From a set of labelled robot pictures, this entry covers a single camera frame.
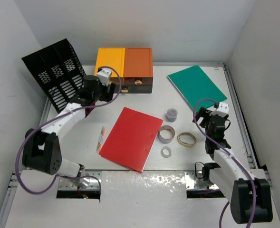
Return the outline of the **red and white pen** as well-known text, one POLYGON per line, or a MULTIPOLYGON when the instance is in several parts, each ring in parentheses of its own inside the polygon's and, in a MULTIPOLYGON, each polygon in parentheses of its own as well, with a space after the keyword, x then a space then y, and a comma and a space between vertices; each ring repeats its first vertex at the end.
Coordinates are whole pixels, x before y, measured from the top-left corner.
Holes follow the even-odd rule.
POLYGON ((103 138, 105 136, 105 131, 106 131, 106 128, 104 126, 102 126, 101 133, 99 135, 99 139, 98 139, 98 143, 97 143, 97 149, 96 149, 97 154, 99 154, 99 152, 102 148, 103 138))

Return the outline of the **orange yellow drawer cabinet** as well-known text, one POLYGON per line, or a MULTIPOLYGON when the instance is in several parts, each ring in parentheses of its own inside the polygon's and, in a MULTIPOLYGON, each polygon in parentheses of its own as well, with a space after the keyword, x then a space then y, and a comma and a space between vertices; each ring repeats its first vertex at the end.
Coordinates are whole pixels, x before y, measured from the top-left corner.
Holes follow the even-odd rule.
POLYGON ((153 89, 153 49, 151 47, 100 47, 97 52, 95 72, 102 66, 114 68, 120 75, 112 73, 110 81, 122 84, 121 92, 130 94, 150 94, 153 89))

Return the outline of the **grey wide tape roll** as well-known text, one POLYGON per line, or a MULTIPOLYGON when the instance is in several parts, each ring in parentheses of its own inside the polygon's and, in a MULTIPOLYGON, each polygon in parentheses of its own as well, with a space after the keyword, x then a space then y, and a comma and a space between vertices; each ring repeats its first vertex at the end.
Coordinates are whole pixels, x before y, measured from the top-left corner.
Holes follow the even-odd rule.
POLYGON ((162 143, 170 143, 175 137, 175 130, 169 125, 163 125, 158 132, 158 138, 162 143))

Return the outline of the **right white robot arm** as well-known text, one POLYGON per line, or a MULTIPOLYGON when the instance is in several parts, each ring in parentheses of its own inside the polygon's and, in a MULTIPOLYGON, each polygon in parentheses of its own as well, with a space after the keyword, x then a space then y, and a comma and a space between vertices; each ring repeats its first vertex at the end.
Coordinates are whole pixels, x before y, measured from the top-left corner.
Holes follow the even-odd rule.
POLYGON ((204 129, 205 150, 212 158, 203 166, 203 180, 215 184, 227 198, 232 217, 237 224, 271 222, 273 211, 270 185, 257 178, 237 159, 225 136, 228 106, 218 105, 215 111, 201 107, 193 122, 204 129))

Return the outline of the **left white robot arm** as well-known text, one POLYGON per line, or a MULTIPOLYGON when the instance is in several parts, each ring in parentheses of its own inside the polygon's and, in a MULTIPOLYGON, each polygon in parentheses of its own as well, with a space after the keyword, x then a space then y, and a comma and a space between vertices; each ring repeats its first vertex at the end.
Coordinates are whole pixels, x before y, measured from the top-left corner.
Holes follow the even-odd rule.
POLYGON ((79 121, 85 119, 96 107, 97 101, 106 104, 113 99, 115 84, 110 82, 111 71, 102 69, 97 75, 83 78, 83 86, 70 98, 55 121, 40 130, 30 129, 26 142, 22 164, 50 175, 76 178, 81 172, 81 164, 64 159, 61 154, 60 141, 79 121))

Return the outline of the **red folder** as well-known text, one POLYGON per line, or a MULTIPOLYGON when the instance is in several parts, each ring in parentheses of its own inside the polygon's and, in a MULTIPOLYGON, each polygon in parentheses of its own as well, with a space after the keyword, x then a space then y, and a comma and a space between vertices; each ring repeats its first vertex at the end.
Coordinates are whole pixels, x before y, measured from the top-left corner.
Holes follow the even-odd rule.
POLYGON ((162 123, 160 118, 124 107, 99 155, 142 172, 162 123))

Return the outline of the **beige masking tape roll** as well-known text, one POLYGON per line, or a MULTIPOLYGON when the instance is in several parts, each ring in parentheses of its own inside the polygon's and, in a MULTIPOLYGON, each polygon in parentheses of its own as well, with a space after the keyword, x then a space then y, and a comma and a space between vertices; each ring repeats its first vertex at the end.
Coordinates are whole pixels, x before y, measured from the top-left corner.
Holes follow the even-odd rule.
POLYGON ((197 143, 197 139, 189 132, 183 132, 177 136, 178 143, 184 147, 191 148, 197 143))

